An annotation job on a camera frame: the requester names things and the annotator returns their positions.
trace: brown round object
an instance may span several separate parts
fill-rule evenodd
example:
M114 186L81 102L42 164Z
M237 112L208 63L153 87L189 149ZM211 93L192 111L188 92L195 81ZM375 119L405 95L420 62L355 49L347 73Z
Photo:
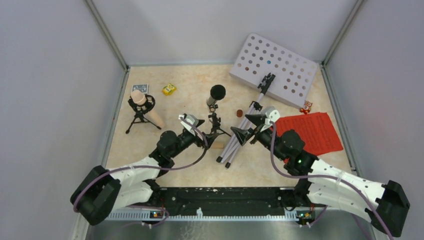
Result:
M243 111L241 109L237 110L237 117L243 117Z

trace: metal frame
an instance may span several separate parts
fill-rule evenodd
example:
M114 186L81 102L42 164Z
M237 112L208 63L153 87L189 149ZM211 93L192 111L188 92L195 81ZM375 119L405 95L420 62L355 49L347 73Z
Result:
M90 13L93 16L94 21L96 22L100 32L102 33L105 41L107 42L107 44L110 47L110 50L113 52L113 54L115 55L116 59L119 61L119 64L121 65L121 67L125 70L124 76L123 76L123 80L122 80L122 85L121 85L121 89L119 92L119 96L118 99L116 101L116 106L115 106L115 112L113 114L113 118L111 120L110 123L110 131L107 134L107 141L105 143L105 147L104 147L104 151L102 153L102 161L101 161L101 165L102 166L106 166L106 162L109 156L109 151L111 148L111 144L112 144L112 138L113 138L113 133L115 132L115 127L116 127L116 123L117 123L117 119L119 116L119 110L121 108L121 104L123 101L123 96L124 96L124 92L125 92L125 87L128 81L128 77L129 77L129 73L130 73L130 66L128 66L127 62L125 61L124 57L121 54L121 51L119 50L115 40L113 39L110 31L108 30L105 22L103 21L102 16L100 15L99 11L96 8L96 5L94 4L93 0L83 0L85 5L87 6L88 10L90 11ZM339 44L342 42L342 40L344 39L344 36L346 35L347 31L349 30L353 20L355 19L355 17L357 16L357 13L362 9L364 3L367 0L357 0L353 9L351 10L350 14L347 16L347 19L345 21L345 23L343 24L342 28L340 29L340 32L338 33L337 37L335 38L334 42L332 43L328 53L325 56L325 59L320 63L320 69L322 72L322 76L324 78L324 82L325 82L325 86L326 89L328 91L328 96L331 102L331 105L333 107L334 110L334 115L335 115L335 119L338 125L338 128L340 130L340 135L341 135L341 139L344 143L344 147L346 150L346 154L347 157L349 159L349 163L350 166L352 168L353 172L356 172L356 174L358 176L361 176L361 171L360 169L357 168L357 164L356 164L356 153L354 148L352 147L351 141L350 141L350 137L349 137L349 132L348 129L346 127L346 122L345 119L343 117L343 114L341 112L341 108L339 106L339 103L337 101L337 94L335 92L334 89L334 85L333 82L331 80L331 78L329 77L328 73L327 73L327 69L328 69L328 64L331 61L334 52L337 50ZM89 229L89 223L84 219L84 217L79 214L76 218L75 221L75 226L73 229L73 233L72 233L72 240L84 240L86 239L87 233L88 233L88 229Z

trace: floor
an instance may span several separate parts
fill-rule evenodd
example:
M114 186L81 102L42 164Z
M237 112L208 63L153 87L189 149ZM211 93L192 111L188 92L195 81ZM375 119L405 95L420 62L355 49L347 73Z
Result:
M116 128L107 160L107 168L117 168L141 160L156 147L161 133L172 130L177 135L183 130L178 120L179 114L192 114L206 122L200 126L205 133L212 125L208 122L206 99L212 86L221 84L226 88L226 96L218 101L216 113L221 117L221 127L230 131L231 126L238 126L242 118L236 116L238 109L246 112L249 104L259 96L257 89L239 83L229 76L232 65L173 65L131 67L125 87L122 105L116 122ZM169 96L162 93L168 83L177 90ZM125 134L134 117L134 112L127 100L132 85L149 84L148 94L156 99L155 110L165 121L165 128L158 130L152 124L135 124L129 134ZM328 113L340 137L334 112L324 84L323 76L317 71L306 100L313 103L311 113ZM282 117L300 115L298 109L287 106L268 96L260 102L264 107L274 106ZM230 138L221 135L217 142L227 143ZM175 166L181 167L194 162L202 149L190 146L174 158ZM293 187L297 180L280 176L271 166L270 152L260 143L245 145L238 151L231 167L216 162L222 149L210 149L201 162L187 169L170 171L157 179L161 187ZM329 164L350 172L350 165L344 150L330 152L320 156ZM283 163L277 163L282 171Z

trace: wooden table surface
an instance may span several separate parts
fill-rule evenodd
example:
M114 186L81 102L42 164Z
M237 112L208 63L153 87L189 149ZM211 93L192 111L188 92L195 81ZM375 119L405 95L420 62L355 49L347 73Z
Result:
M255 101L259 92L239 83L229 76L232 65L172 65L131 67L125 87L122 105L116 122L116 128L107 159L107 168L137 162L148 156L156 147L163 131L172 130L177 135L183 130L178 120L179 114L192 114L206 122L199 127L209 133L212 124L208 122L206 99L210 89L216 84L226 88L226 96L218 101L216 113L222 119L221 128L231 133L230 127L237 127L242 118L236 116L238 109L247 112L249 104ZM177 90L170 96L162 93L162 88L172 83ZM142 123L132 126L129 134L126 129L134 118L134 111L127 100L134 84L149 84L148 94L156 99L155 110L165 121L165 128L158 130L152 124ZM306 100L313 103L311 113L328 113L338 136L340 132L330 104L323 76L317 71ZM264 107L274 106L282 117L300 115L299 109L287 106L265 96L260 104ZM227 143L230 137L219 136L215 141ZM181 167L194 162L203 149L194 144L174 158L175 166ZM170 171L159 177L161 187L293 187L297 180L279 175L272 167L270 152L260 143L246 144L237 153L231 167L216 162L222 149L210 149L196 165L187 169ZM321 155L327 163L350 171L350 165L344 150ZM283 163L277 160L277 166L283 171Z

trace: table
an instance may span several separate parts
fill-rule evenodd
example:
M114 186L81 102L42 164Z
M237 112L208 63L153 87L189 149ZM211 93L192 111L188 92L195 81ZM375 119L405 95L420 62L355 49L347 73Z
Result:
M123 95L122 105L116 122L112 143L106 163L107 168L137 162L149 155L163 131L172 130L177 135L183 130L178 120L179 114L193 114L206 122L199 127L209 133L212 124L208 122L206 99L210 89L216 84L226 88L226 96L217 102L216 113L222 119L221 128L231 133L230 127L237 127L242 118L236 116L238 109L247 112L249 104L259 95L253 89L239 83L229 75L232 65L169 65L131 67ZM169 96L162 93L162 88L172 83L177 90ZM134 118L134 111L127 100L134 84L149 84L148 94L156 99L155 110L165 121L165 128L157 129L149 123L135 124L129 134L126 129ZM313 103L311 113L328 113L340 138L339 128L335 120L333 108L327 93L324 79L317 71L306 100ZM260 104L264 107L274 106L282 117L300 115L299 109L287 106L277 100L265 96ZM227 143L230 137L219 136L215 141ZM174 167L181 167L194 162L203 149L194 144L174 158ZM246 144L237 153L231 167L225 169L224 164L217 163L216 158L222 149L210 149L198 164L187 169L170 171L159 177L157 183L161 187L293 187L296 179L279 175L272 167L270 152L260 143ZM330 152L320 156L327 163L351 172L348 157L344 150ZM283 169L283 163L277 161Z

